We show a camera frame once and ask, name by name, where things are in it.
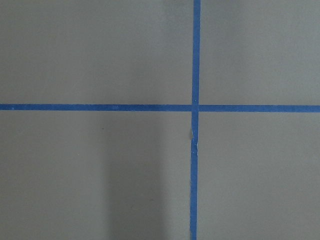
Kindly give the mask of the blue tape strip crosswise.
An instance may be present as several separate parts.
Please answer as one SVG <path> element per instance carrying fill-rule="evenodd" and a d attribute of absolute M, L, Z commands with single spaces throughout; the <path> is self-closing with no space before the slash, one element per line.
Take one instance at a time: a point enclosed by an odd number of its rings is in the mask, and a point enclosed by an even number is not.
<path fill-rule="evenodd" d="M 103 112 L 240 112 L 319 113 L 319 105 L 188 105 L 188 104 L 31 104 L 2 103 L 2 111 L 103 111 Z"/>

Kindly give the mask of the blue tape strip lengthwise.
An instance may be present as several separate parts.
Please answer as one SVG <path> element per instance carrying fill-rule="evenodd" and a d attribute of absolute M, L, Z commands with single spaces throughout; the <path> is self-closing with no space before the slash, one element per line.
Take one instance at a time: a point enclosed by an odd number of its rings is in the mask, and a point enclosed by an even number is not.
<path fill-rule="evenodd" d="M 198 232 L 198 141 L 199 141 L 199 96 L 200 96 L 200 43 L 201 1 L 193 1 L 192 33 L 192 88 L 191 88 L 191 133 L 190 142 L 190 239 L 197 239 Z"/>

